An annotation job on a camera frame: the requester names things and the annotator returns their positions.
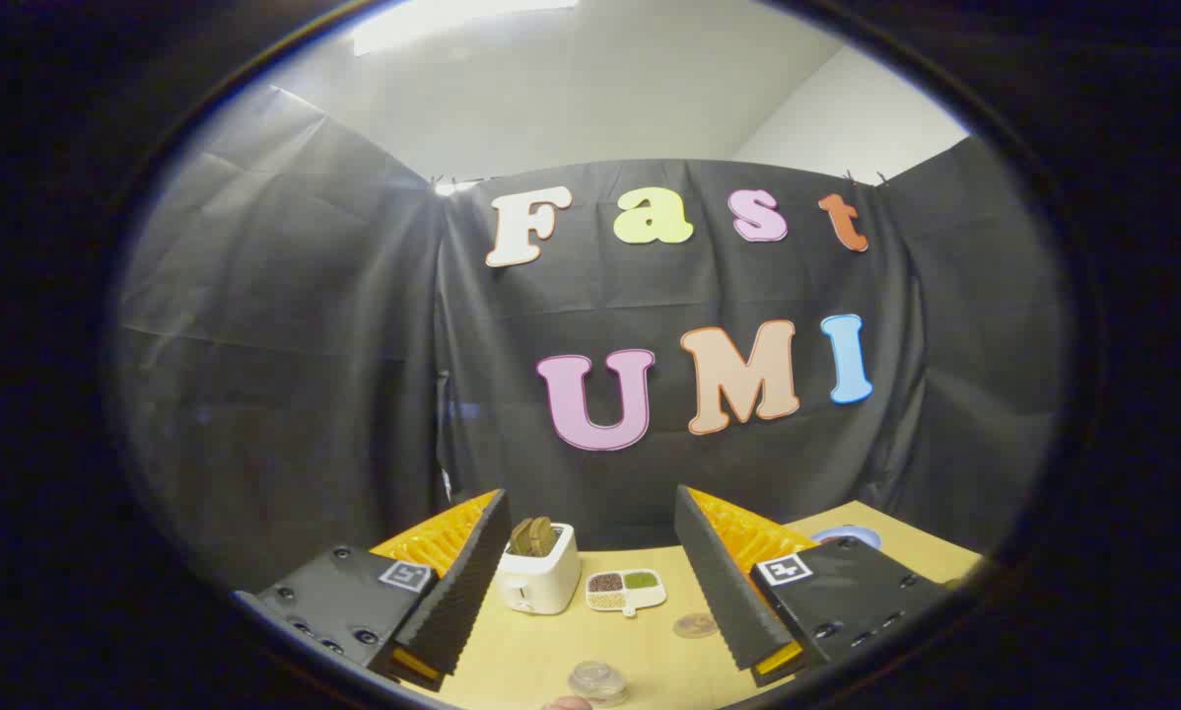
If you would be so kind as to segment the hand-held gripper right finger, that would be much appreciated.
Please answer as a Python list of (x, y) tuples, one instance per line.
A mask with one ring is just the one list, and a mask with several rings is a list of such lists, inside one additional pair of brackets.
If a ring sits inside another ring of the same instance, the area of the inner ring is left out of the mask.
[(689, 486), (673, 529), (735, 665), (761, 686), (860, 658), (946, 595), (856, 536), (816, 542)]

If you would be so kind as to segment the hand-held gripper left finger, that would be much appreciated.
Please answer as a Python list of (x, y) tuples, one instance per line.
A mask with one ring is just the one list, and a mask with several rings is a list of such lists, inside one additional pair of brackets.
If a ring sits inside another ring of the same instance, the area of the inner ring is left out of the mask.
[(495, 489), (373, 548), (334, 543), (234, 597), (294, 641), (438, 691), (458, 667), (511, 530), (508, 494)]

